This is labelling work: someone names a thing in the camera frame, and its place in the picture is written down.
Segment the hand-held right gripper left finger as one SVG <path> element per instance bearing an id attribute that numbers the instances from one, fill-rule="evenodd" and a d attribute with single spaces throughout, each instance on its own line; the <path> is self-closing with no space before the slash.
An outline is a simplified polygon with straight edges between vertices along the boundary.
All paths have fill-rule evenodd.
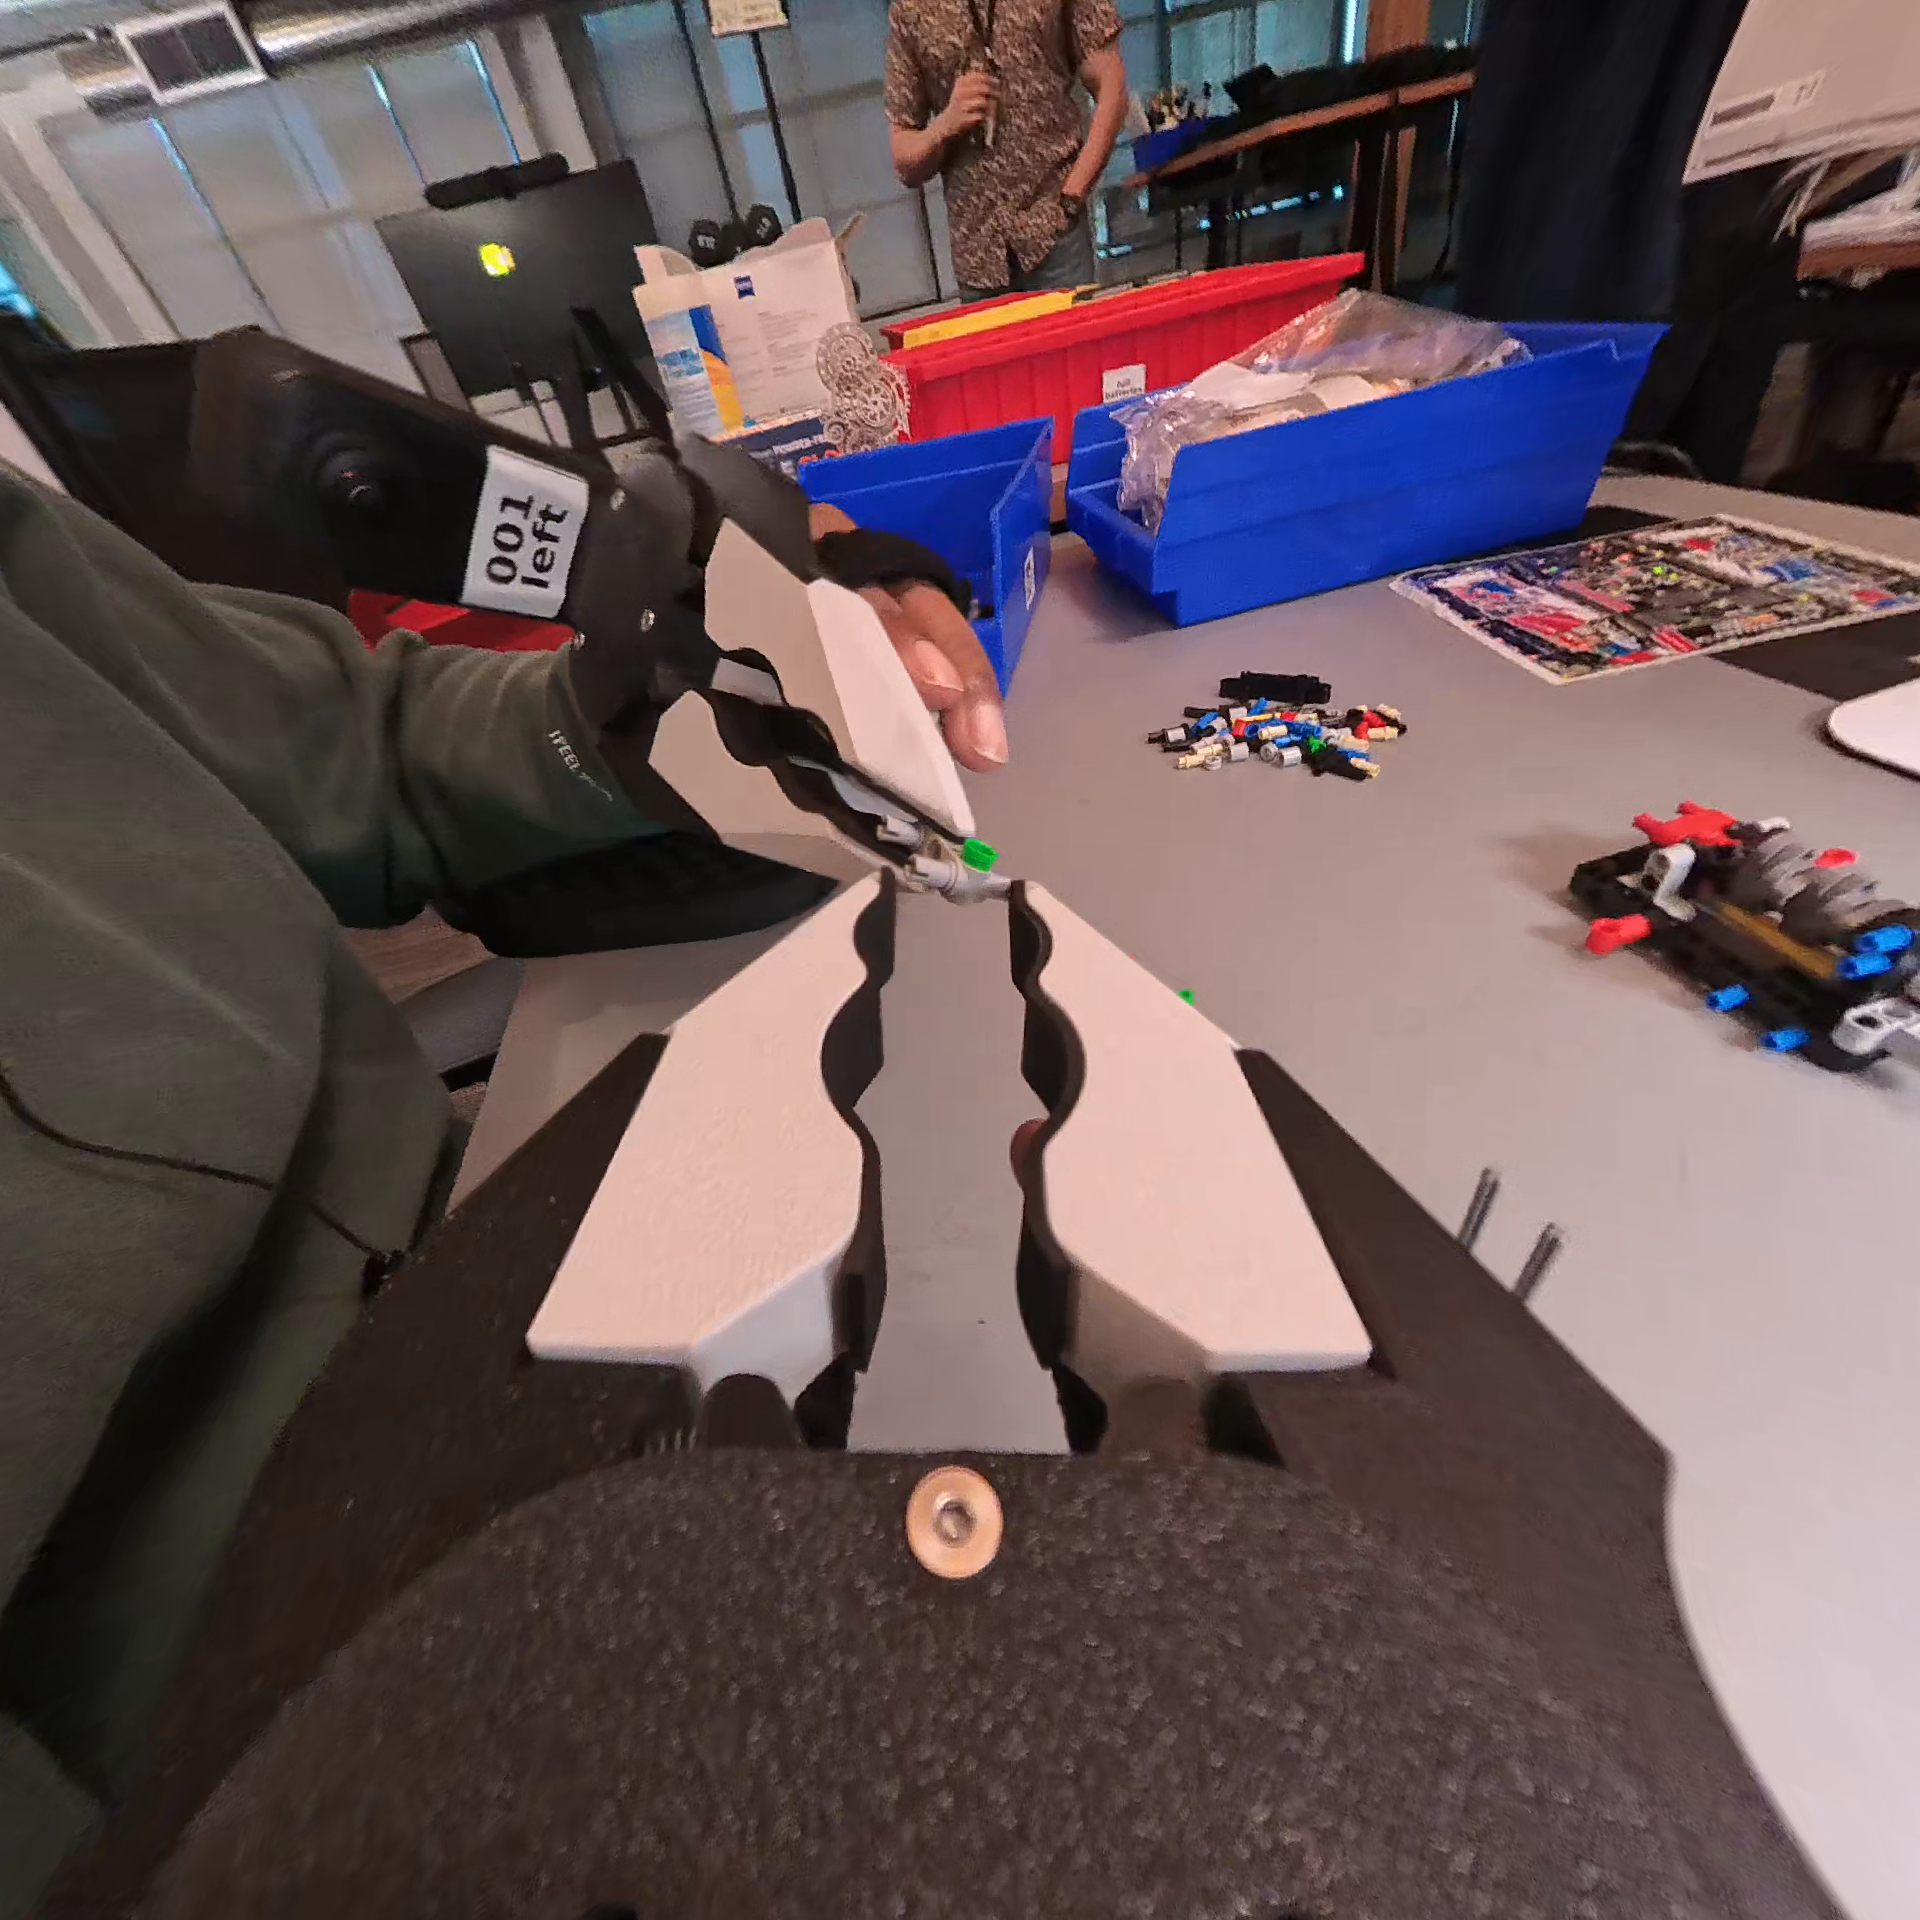
<path id="1" fill-rule="evenodd" d="M 791 1400 L 863 1376 L 885 1307 L 879 1151 L 899 893 L 816 908 L 664 1038 L 636 1109 L 525 1329 L 542 1361 L 636 1361 Z"/>

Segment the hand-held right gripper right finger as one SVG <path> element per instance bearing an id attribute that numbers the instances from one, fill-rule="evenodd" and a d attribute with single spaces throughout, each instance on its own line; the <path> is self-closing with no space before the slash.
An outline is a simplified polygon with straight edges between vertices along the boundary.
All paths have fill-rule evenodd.
<path id="1" fill-rule="evenodd" d="M 1019 1070 L 1043 1107 L 1015 1265 L 1043 1367 L 1117 1397 L 1366 1365 L 1258 1059 L 1048 887 L 1015 882 L 1007 908 Z"/>

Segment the grey connector with green pin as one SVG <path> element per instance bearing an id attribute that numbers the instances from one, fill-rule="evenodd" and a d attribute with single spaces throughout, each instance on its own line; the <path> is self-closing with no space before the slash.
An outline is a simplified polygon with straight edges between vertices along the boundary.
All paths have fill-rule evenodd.
<path id="1" fill-rule="evenodd" d="M 949 906 L 985 906 L 1008 897 L 1015 882 L 998 872 L 998 851 L 983 838 L 949 844 L 928 832 L 906 858 L 899 885 Z"/>

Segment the pile of small lego pieces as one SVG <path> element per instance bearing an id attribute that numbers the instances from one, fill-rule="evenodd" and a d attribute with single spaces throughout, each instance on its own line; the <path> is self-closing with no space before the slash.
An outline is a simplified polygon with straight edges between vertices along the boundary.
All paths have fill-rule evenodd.
<path id="1" fill-rule="evenodd" d="M 1313 672 L 1241 668 L 1218 678 L 1209 703 L 1144 734 L 1175 771 L 1263 763 L 1344 783 L 1371 783 L 1379 753 L 1405 740 L 1410 721 L 1392 703 L 1342 706 Z"/>

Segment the partly built black lego model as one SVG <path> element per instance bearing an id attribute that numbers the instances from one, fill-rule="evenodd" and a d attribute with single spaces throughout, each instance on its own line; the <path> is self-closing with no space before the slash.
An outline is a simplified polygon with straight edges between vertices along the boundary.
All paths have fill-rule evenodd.
<path id="1" fill-rule="evenodd" d="M 1916 906 L 1788 819 L 1681 803 L 1570 868 L 1592 957 L 1644 951 L 1765 1055 L 1862 1074 L 1916 1041 Z"/>

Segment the lego instruction booklet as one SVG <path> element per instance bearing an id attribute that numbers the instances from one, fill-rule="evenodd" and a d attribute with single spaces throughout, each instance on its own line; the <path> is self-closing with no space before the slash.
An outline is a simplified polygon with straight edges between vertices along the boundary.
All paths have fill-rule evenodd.
<path id="1" fill-rule="evenodd" d="M 1620 531 L 1405 570 L 1394 592 L 1551 685 L 1916 610 L 1916 566 L 1748 516 Z"/>

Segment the blue cardboard box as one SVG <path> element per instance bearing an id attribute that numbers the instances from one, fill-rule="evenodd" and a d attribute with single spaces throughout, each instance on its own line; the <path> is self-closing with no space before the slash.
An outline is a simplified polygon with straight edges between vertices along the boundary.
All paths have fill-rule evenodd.
<path id="1" fill-rule="evenodd" d="M 836 442 L 816 407 L 749 420 L 727 435 L 716 435 L 716 445 L 738 449 L 784 478 L 797 478 L 799 468 L 836 457 Z"/>

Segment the white cardboard box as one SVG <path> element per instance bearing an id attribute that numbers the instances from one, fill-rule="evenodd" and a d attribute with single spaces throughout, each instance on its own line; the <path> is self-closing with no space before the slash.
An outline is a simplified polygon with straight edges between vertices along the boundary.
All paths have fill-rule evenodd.
<path id="1" fill-rule="evenodd" d="M 636 285 L 698 277 L 727 347 L 749 420 L 799 407 L 821 410 L 816 340 L 825 326 L 857 321 L 841 243 L 825 219 L 811 215 L 781 243 L 717 268 L 698 268 L 664 246 L 639 246 L 635 259 Z"/>

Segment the red plastic bin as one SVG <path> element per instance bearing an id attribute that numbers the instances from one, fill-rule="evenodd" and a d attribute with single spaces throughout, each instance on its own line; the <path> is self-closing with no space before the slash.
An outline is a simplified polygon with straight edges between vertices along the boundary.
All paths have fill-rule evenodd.
<path id="1" fill-rule="evenodd" d="M 1054 312 L 899 347 L 909 437 L 1048 418 L 1053 460 L 1086 407 L 1185 384 L 1344 291 L 1358 252 L 1218 268 L 1075 302 Z"/>

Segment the large blue plastic bin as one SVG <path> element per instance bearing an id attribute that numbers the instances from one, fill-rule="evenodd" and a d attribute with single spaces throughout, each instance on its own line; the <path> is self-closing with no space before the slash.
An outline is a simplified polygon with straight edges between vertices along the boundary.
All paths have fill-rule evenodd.
<path id="1" fill-rule="evenodd" d="M 1529 364 L 1185 449 L 1155 529 L 1120 406 L 1084 407 L 1069 529 L 1175 627 L 1573 537 L 1664 330 L 1518 323 Z"/>

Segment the person's green sweatshirt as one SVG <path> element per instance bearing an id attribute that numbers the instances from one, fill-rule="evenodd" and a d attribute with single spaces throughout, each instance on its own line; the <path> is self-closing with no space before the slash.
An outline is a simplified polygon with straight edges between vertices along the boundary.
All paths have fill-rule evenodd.
<path id="1" fill-rule="evenodd" d="M 334 914 L 3 857 L 3 1916 L 152 1764 L 291 1412 L 450 1105 Z"/>

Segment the clear plastic bags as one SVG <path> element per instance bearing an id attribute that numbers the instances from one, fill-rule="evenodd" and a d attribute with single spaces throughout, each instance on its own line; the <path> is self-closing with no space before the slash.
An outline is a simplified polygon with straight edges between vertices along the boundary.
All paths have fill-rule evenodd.
<path id="1" fill-rule="evenodd" d="M 1155 529 L 1175 453 L 1191 445 L 1325 418 L 1526 364 L 1531 348 L 1501 323 L 1376 291 L 1342 291 L 1185 384 L 1125 402 L 1117 410 L 1125 437 L 1117 507 Z"/>

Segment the black desk mat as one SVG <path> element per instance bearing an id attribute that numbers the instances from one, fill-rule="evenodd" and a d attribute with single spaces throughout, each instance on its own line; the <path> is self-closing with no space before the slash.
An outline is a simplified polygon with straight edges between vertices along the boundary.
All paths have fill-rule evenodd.
<path id="1" fill-rule="evenodd" d="M 1568 529 L 1577 537 L 1612 537 L 1651 520 L 1734 516 L 1781 526 L 1814 543 L 1879 552 L 1916 566 L 1916 516 L 1752 492 L 1703 484 L 1622 484 L 1612 495 L 1587 507 Z M 1916 615 L 1822 627 L 1814 635 L 1774 638 L 1719 655 L 1719 665 L 1794 685 L 1826 703 L 1851 703 L 1916 678 Z"/>

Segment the dark blue curtain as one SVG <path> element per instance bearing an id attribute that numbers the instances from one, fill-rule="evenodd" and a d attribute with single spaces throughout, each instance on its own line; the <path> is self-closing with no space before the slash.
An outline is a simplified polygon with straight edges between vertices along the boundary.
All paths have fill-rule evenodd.
<path id="1" fill-rule="evenodd" d="M 1453 226 L 1474 321 L 1664 321 L 1744 4 L 1485 4 Z"/>

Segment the metal air duct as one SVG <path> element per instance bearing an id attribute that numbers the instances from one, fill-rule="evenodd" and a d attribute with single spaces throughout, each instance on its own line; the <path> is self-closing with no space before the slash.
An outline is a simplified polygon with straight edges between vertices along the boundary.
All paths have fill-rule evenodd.
<path id="1" fill-rule="evenodd" d="M 284 77 L 323 61 L 464 40 L 522 20 L 605 13 L 606 4 L 3 4 L 3 70 L 61 75 L 94 118 L 126 118 L 232 86 Z M 134 41 L 165 20 L 225 13 L 238 71 L 164 86 Z"/>

